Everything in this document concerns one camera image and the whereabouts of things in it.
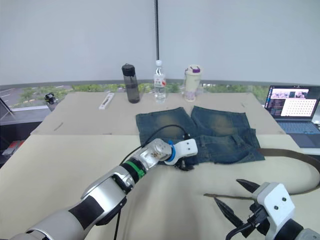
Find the white tumbler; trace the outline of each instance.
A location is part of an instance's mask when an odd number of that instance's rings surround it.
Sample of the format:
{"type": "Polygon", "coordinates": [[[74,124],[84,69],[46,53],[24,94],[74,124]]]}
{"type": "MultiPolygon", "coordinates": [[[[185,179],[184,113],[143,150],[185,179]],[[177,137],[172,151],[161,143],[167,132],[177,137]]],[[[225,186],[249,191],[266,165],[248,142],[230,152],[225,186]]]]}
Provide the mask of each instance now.
{"type": "Polygon", "coordinates": [[[194,102],[196,100],[196,91],[200,83],[203,69],[199,65],[190,65],[185,70],[185,89],[184,99],[187,102],[194,102]]]}

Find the jeans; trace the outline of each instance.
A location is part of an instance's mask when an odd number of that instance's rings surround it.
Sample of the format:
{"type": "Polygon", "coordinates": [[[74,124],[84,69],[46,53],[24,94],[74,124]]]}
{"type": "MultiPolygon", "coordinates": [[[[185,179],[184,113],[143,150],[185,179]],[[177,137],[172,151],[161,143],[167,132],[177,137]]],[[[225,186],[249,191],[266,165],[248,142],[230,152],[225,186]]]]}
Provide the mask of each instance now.
{"type": "MultiPolygon", "coordinates": [[[[256,130],[250,128],[245,113],[227,112],[194,106],[191,117],[182,107],[172,110],[138,114],[135,117],[143,144],[159,128],[176,124],[183,127],[195,139],[198,154],[184,159],[186,166],[204,162],[219,164],[246,163],[264,160],[256,130]]],[[[174,143],[183,140],[183,131],[167,127],[152,139],[160,138],[174,143]]]]}

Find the white wall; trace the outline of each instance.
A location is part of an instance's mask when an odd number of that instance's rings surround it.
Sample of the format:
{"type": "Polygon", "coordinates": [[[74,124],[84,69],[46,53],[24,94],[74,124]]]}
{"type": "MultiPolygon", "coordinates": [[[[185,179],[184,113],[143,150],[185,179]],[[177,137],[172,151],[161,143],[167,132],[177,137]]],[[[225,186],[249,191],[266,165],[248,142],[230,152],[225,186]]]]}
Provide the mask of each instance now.
{"type": "Polygon", "coordinates": [[[167,77],[320,85],[320,0],[160,0],[167,77]]]}
{"type": "Polygon", "coordinates": [[[152,0],[0,1],[0,85],[153,76],[152,0]]]}

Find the road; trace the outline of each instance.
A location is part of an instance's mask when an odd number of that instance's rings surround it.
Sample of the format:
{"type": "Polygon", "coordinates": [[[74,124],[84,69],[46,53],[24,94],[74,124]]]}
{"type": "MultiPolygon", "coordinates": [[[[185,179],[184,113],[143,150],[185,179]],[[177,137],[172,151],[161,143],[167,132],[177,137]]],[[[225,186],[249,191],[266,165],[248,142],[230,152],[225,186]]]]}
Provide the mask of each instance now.
{"type": "MultiPolygon", "coordinates": [[[[68,85],[61,85],[61,86],[56,86],[56,88],[71,89],[72,87],[68,85]]],[[[33,89],[34,89],[34,94],[36,95],[37,87],[33,87],[33,89]]],[[[19,102],[20,94],[22,94],[23,92],[24,92],[23,88],[3,89],[0,91],[0,98],[5,102],[5,104],[7,104],[9,107],[12,107],[13,105],[19,102]]]]}

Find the table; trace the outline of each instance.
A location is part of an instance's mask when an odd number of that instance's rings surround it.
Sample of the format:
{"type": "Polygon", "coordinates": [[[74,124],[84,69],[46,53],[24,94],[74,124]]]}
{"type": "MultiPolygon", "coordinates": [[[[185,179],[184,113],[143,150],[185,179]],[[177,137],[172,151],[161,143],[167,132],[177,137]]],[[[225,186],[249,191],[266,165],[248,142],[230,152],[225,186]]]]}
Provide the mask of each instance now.
{"type": "MultiPolygon", "coordinates": [[[[263,148],[299,151],[285,134],[257,135],[263,148]]],[[[33,134],[0,169],[0,238],[25,231],[57,209],[76,203],[95,179],[119,164],[139,145],[137,135],[37,135],[33,134]]],[[[224,239],[233,229],[213,198],[204,193],[244,195],[235,179],[256,183],[282,182],[289,191],[315,186],[317,171],[310,165],[287,157],[265,161],[221,165],[202,163],[190,172],[157,166],[139,181],[128,195],[121,213],[118,239],[224,239]]],[[[320,232],[320,189],[294,196],[295,220],[320,232]]],[[[243,220],[251,201],[222,199],[243,220]]],[[[113,239],[116,219],[95,226],[87,240],[113,239]]],[[[235,240],[243,239],[237,235],[235,240]]],[[[264,239],[255,231],[247,239],[264,239]]]]}
{"type": "Polygon", "coordinates": [[[170,93],[164,104],[155,103],[145,93],[132,104],[125,93],[116,93],[105,110],[98,107],[104,92],[73,92],[32,132],[33,135],[138,135],[135,116],[184,107],[190,115],[193,106],[230,112],[245,112],[257,134],[285,134],[252,93],[203,93],[195,102],[186,102],[180,93],[170,93]]]}

